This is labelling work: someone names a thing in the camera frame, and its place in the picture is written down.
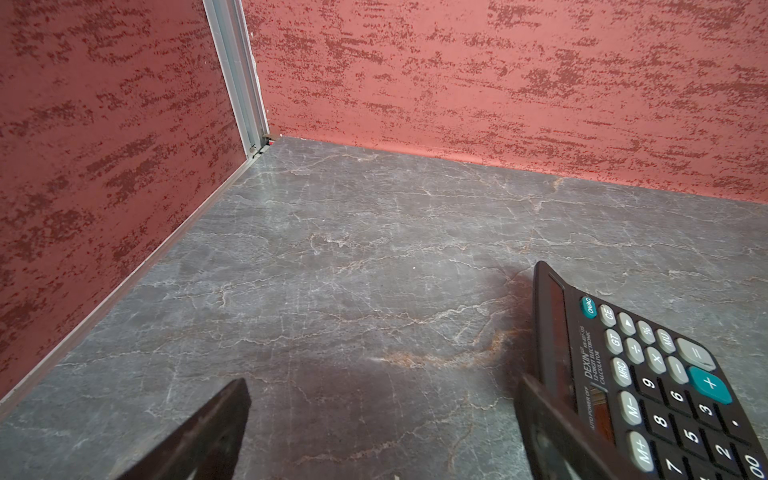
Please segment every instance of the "gray button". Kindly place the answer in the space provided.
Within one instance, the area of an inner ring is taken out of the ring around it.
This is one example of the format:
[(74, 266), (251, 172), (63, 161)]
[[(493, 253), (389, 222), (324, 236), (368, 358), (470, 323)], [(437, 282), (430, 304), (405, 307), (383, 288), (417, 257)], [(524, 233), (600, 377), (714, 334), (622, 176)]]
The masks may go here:
[(664, 365), (664, 358), (654, 347), (649, 346), (646, 348), (645, 356), (648, 358), (648, 365), (651, 370), (659, 374), (667, 371), (667, 366)]
[(634, 321), (632, 317), (624, 312), (619, 313), (619, 328), (627, 335), (634, 335)]
[(650, 447), (646, 439), (637, 432), (629, 432), (627, 444), (629, 444), (629, 458), (632, 459), (632, 463), (643, 472), (652, 472), (654, 461), (650, 459)]
[(639, 365), (645, 361), (645, 357), (643, 356), (643, 347), (640, 346), (640, 343), (637, 340), (626, 339), (624, 341), (624, 345), (627, 347), (627, 356), (632, 363)]
[(624, 347), (621, 346), (621, 337), (616, 333), (616, 330), (605, 330), (605, 345), (607, 345), (608, 351), (614, 355), (624, 351)]
[(640, 407), (637, 405), (637, 399), (634, 395), (624, 390), (619, 393), (619, 403), (621, 404), (621, 416), (630, 425), (640, 425), (643, 418), (640, 417)]
[(600, 321), (605, 326), (616, 325), (616, 316), (614, 311), (608, 305), (600, 305)]
[(648, 322), (644, 320), (637, 322), (637, 330), (640, 331), (640, 339), (648, 345), (656, 341), (654, 338), (654, 329), (648, 325)]
[(674, 353), (674, 342), (672, 341), (672, 337), (665, 329), (658, 329), (656, 330), (656, 337), (659, 339), (659, 346), (664, 352), (667, 353)]
[(680, 384), (688, 383), (688, 374), (685, 373), (685, 367), (680, 360), (673, 356), (668, 356), (667, 365), (670, 367), (670, 375), (672, 375), (672, 380)]
[(677, 339), (677, 346), (680, 347), (680, 356), (686, 362), (708, 372), (715, 370), (715, 361), (712, 360), (710, 353), (701, 345), (689, 342), (686, 339)]
[(632, 384), (632, 377), (629, 375), (629, 367), (627, 363), (619, 357), (614, 357), (611, 360), (611, 369), (614, 371), (614, 380), (621, 386), (629, 386)]

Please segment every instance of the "metal corner post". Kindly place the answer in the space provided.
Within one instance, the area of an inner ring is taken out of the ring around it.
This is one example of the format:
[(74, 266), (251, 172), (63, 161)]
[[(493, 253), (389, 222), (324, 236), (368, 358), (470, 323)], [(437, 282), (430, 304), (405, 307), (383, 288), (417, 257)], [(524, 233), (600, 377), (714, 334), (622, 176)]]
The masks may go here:
[(265, 144), (264, 135), (270, 128), (266, 123), (243, 5), (240, 0), (203, 0), (203, 4), (243, 149), (252, 157)]

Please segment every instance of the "dark red wall panel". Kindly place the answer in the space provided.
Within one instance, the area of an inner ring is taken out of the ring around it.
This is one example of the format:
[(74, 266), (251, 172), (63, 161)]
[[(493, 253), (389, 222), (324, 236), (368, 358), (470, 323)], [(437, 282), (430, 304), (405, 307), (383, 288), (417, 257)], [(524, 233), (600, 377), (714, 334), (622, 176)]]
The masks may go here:
[(768, 3), (245, 0), (284, 134), (768, 202)]
[(0, 395), (243, 161), (201, 0), (0, 6)]

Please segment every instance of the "red wall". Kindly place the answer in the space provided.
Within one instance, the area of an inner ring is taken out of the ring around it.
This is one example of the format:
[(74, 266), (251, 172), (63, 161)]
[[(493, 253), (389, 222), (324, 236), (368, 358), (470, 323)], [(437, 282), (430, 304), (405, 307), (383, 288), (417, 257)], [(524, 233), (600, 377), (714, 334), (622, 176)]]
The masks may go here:
[(768, 202), (768, 3), (244, 3), (283, 134)]
[(245, 160), (201, 0), (0, 5), (0, 396)]

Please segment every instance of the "calculator button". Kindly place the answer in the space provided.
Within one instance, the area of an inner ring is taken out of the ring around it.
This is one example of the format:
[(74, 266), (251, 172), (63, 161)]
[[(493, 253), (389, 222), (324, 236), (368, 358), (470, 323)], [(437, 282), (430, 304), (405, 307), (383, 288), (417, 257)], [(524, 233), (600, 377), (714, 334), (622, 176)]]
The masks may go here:
[(611, 369), (614, 372), (614, 380), (620, 386), (629, 386), (632, 384), (632, 377), (629, 373), (627, 363), (619, 357), (611, 360)]
[(614, 315), (614, 310), (608, 305), (600, 305), (600, 321), (605, 326), (616, 325), (616, 316)]
[(619, 328), (625, 335), (634, 335), (637, 330), (634, 328), (632, 317), (624, 312), (619, 313)]
[(717, 412), (720, 413), (720, 420), (723, 422), (725, 433), (728, 436), (739, 440), (740, 442), (750, 443), (749, 441), (749, 428), (747, 420), (743, 414), (734, 412), (733, 407), (717, 406)]
[(677, 416), (674, 417), (674, 424), (677, 441), (683, 449), (701, 458), (709, 458), (707, 456), (707, 449), (704, 448), (704, 440), (701, 438), (699, 425), (696, 422)]
[(605, 330), (605, 345), (608, 347), (608, 351), (614, 355), (624, 351), (624, 347), (621, 345), (621, 337), (615, 330)]
[(662, 374), (667, 371), (667, 366), (664, 365), (664, 358), (654, 347), (649, 346), (645, 349), (645, 357), (648, 359), (648, 366), (654, 372)]
[(659, 472), (661, 472), (664, 480), (688, 480), (682, 452), (676, 447), (662, 442), (657, 442), (655, 446)]
[(700, 462), (695, 458), (689, 458), (688, 467), (690, 467), (690, 476), (693, 480), (717, 480), (714, 468), (709, 464)]
[(688, 383), (688, 374), (685, 373), (683, 363), (673, 356), (667, 357), (667, 365), (670, 367), (670, 376), (672, 380), (681, 385)]
[(708, 372), (715, 370), (715, 361), (708, 351), (701, 345), (689, 342), (686, 339), (677, 339), (677, 347), (680, 348), (680, 356), (683, 360)]
[(595, 306), (594, 300), (588, 296), (583, 296), (581, 298), (581, 311), (587, 318), (595, 318), (598, 316), (598, 308)]
[(685, 396), (685, 391), (678, 389), (677, 386), (672, 385), (670, 382), (662, 384), (661, 390), (664, 392), (664, 403), (671, 409), (689, 417), (694, 416), (694, 413), (690, 410), (690, 404)]
[(641, 395), (657, 402), (663, 402), (656, 374), (651, 372), (646, 366), (635, 366), (633, 368), (635, 386)]
[(621, 416), (630, 425), (640, 425), (643, 419), (640, 417), (640, 406), (634, 395), (627, 391), (619, 393), (619, 403), (621, 404)]
[(674, 431), (667, 409), (653, 402), (643, 402), (643, 410), (645, 413), (645, 428), (652, 435), (674, 444)]
[(711, 429), (721, 430), (720, 421), (717, 419), (715, 413), (715, 404), (706, 397), (699, 395), (696, 392), (686, 390), (690, 404), (693, 407), (694, 417), (699, 422), (710, 427)]
[(675, 347), (672, 337), (665, 329), (656, 330), (656, 338), (659, 339), (659, 346), (666, 353), (674, 353)]
[(712, 430), (704, 430), (704, 442), (710, 452), (712, 462), (718, 467), (725, 468), (731, 473), (739, 473), (736, 454), (730, 447), (730, 440)]
[(640, 339), (648, 345), (656, 341), (654, 330), (648, 325), (648, 322), (644, 320), (637, 322), (637, 331), (640, 333)]
[(637, 432), (629, 432), (627, 435), (629, 445), (629, 458), (642, 472), (652, 472), (654, 461), (650, 457), (648, 441)]
[(694, 384), (696, 390), (712, 400), (728, 405), (733, 402), (728, 387), (723, 380), (720, 380), (711, 373), (704, 372), (702, 369), (692, 366), (688, 369), (690, 382)]
[(645, 357), (643, 356), (643, 347), (640, 346), (640, 343), (637, 340), (626, 339), (624, 341), (624, 346), (627, 347), (627, 356), (632, 363), (637, 365), (645, 360)]
[(741, 465), (741, 472), (749, 480), (764, 480), (768, 478), (768, 470), (765, 468), (763, 456), (736, 446), (736, 457)]

